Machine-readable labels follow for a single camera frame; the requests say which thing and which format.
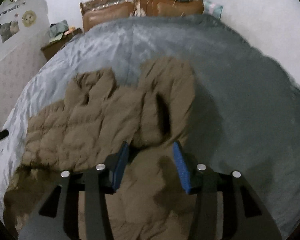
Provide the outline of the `brown puffer jacket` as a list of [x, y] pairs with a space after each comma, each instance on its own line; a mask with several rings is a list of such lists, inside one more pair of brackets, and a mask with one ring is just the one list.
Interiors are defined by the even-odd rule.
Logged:
[[4, 194], [4, 224], [17, 238], [62, 171], [94, 168], [124, 142], [131, 159], [106, 197], [115, 239], [187, 239], [196, 203], [182, 189], [172, 145], [190, 140], [194, 71], [173, 57], [147, 60], [135, 86], [110, 68], [77, 74], [63, 100], [30, 117], [19, 167]]

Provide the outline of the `grey plush bed blanket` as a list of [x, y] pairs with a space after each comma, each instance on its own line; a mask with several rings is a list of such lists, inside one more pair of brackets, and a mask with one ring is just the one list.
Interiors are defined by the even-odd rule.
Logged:
[[0, 220], [30, 117], [63, 100], [77, 75], [113, 70], [135, 86], [147, 60], [173, 57], [194, 71], [190, 140], [183, 150], [216, 172], [239, 170], [288, 239], [300, 223], [300, 88], [273, 59], [209, 15], [123, 18], [75, 36], [22, 91], [0, 142]]

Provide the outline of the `dark wooden nightstand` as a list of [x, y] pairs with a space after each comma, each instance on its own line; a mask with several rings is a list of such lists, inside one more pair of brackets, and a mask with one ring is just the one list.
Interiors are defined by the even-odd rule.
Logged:
[[74, 36], [82, 34], [81, 28], [77, 28], [69, 34], [64, 34], [61, 39], [44, 45], [41, 51], [47, 61], [49, 61], [57, 52], [59, 52]]

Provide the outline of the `green bag on nightstand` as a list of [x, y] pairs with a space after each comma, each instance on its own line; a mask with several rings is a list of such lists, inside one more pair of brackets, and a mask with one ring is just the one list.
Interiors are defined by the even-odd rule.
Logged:
[[51, 24], [49, 29], [49, 42], [59, 41], [63, 37], [63, 34], [68, 30], [69, 25], [66, 20]]

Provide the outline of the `yellow flower cat sticker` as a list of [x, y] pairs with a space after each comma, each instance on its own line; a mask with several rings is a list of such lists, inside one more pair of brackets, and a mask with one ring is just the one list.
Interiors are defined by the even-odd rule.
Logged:
[[37, 15], [34, 11], [28, 10], [22, 15], [24, 27], [30, 27], [35, 24], [37, 20]]

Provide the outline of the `brown wooden headboard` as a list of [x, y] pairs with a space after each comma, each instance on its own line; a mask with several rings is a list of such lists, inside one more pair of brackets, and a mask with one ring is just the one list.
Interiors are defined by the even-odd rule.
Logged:
[[203, 0], [181, 3], [176, 0], [90, 0], [80, 3], [83, 31], [128, 17], [184, 17], [202, 14]]

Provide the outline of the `checked pastel pillow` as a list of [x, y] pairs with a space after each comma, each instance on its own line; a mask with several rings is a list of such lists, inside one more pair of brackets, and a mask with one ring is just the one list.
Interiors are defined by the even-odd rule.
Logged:
[[209, 0], [204, 0], [204, 12], [203, 14], [207, 14], [207, 15], [211, 15], [214, 18], [220, 20], [221, 16], [222, 16], [222, 11], [223, 11], [223, 6], [218, 4], [218, 3], [214, 3], [211, 2]]

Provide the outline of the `grey cats wall sticker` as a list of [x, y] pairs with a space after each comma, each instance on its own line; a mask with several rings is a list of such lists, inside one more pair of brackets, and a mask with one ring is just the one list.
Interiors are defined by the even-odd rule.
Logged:
[[1, 42], [5, 43], [9, 38], [19, 32], [18, 21], [7, 22], [0, 24]]

